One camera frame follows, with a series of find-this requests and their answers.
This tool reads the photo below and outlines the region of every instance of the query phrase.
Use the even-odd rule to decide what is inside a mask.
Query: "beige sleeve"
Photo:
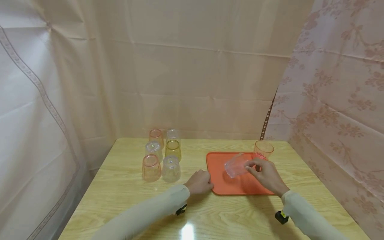
[[[114,217],[93,235],[92,240],[129,240],[159,219],[176,213],[189,198],[189,190],[180,184],[165,193],[141,202]]]
[[[288,191],[281,200],[284,204],[283,212],[311,240],[347,239],[298,193]]]

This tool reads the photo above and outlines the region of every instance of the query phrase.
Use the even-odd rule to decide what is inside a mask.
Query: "right hand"
[[[266,189],[280,198],[290,190],[281,179],[273,162],[256,158],[246,162],[244,166]],[[256,166],[256,169],[261,168],[261,171],[256,171],[253,166]]]

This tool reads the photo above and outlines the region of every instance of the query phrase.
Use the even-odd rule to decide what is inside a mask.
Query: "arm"
[[[130,240],[152,223],[174,214],[185,205],[190,193],[185,185],[175,185],[165,193],[141,202],[102,226],[92,240]]]
[[[344,237],[330,225],[313,206],[298,193],[288,191],[283,194],[283,212],[290,216],[295,226],[312,240],[343,240]]]
[[[346,239],[336,228],[330,225],[311,204],[299,194],[292,192],[283,182],[273,162],[254,159],[245,164],[250,172],[265,188],[279,196],[283,201],[283,212],[291,217],[295,226],[312,240]]]

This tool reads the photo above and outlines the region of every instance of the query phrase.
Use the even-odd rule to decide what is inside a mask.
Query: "fabric backdrop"
[[[384,1],[316,0],[266,139],[289,140],[371,239],[384,239]]]
[[[119,137],[258,139],[313,1],[0,1],[0,239],[55,239]]]

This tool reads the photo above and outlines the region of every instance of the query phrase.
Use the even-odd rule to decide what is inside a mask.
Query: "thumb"
[[[260,176],[260,172],[256,171],[253,167],[246,166],[245,169],[252,174],[255,178]]]

